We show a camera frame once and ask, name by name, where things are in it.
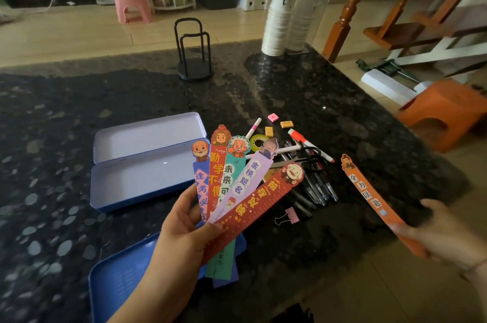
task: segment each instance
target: wooden floor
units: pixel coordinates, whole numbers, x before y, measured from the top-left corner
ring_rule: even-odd
[[[366,27],[379,26],[396,1],[363,2],[352,20],[352,30],[335,63],[348,78],[394,113],[399,105],[361,84],[358,58],[377,62],[386,52],[362,34]],[[329,5],[312,42],[319,52],[343,5]],[[424,0],[411,0],[401,21],[408,21]],[[0,8],[0,13],[13,12]],[[211,36],[211,42],[226,43],[262,38],[265,11],[238,9],[164,13],[151,24],[132,20],[118,23],[114,7],[78,6],[53,8],[48,13],[24,12],[17,22],[0,26],[0,67],[104,55],[139,53],[175,48],[174,20],[195,16]],[[182,25],[181,32],[196,30]],[[434,72],[416,67],[416,74]],[[473,190],[453,206],[454,211],[487,236],[487,144],[469,137],[445,155],[462,169]],[[400,243],[369,251],[362,263],[348,271],[338,283],[325,285],[303,300],[311,307],[316,322],[481,322],[481,311],[473,288],[454,269],[420,260]]]

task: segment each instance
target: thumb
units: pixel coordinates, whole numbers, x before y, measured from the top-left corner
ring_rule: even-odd
[[[208,242],[214,240],[223,233],[222,223],[205,223],[204,226],[199,227],[192,232],[192,236],[196,240],[197,245],[204,247]]]
[[[391,224],[389,228],[395,234],[398,234],[399,236],[411,238],[412,240],[417,240],[419,236],[418,229],[414,227],[410,227],[407,224]]]

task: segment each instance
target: black granite countertop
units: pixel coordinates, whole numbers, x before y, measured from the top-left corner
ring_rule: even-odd
[[[259,47],[213,46],[216,73],[199,83],[177,76],[175,50],[0,71],[0,321],[91,321],[91,268],[156,233],[171,209],[178,193],[108,216],[90,207],[94,134],[106,127],[197,111],[208,133],[225,124],[246,134],[274,112],[335,159],[350,155],[413,225],[428,216],[419,199],[449,202],[465,189],[461,172],[321,55],[271,58]],[[271,318],[394,239],[339,167],[329,178],[339,203],[280,227],[274,218],[289,204],[277,203],[244,232],[240,282],[216,290],[199,282],[181,321]]]

